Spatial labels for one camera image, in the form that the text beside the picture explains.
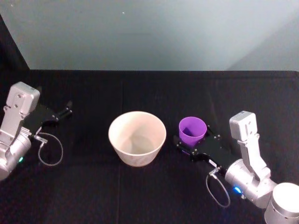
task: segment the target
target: plastic cup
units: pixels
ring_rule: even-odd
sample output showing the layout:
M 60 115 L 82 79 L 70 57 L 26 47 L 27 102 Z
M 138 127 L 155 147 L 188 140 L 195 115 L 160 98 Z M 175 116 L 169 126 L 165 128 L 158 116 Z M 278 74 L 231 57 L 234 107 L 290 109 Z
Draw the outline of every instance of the plastic cup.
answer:
M 187 145 L 193 147 L 206 134 L 206 124 L 197 117 L 186 117 L 178 125 L 179 137 Z

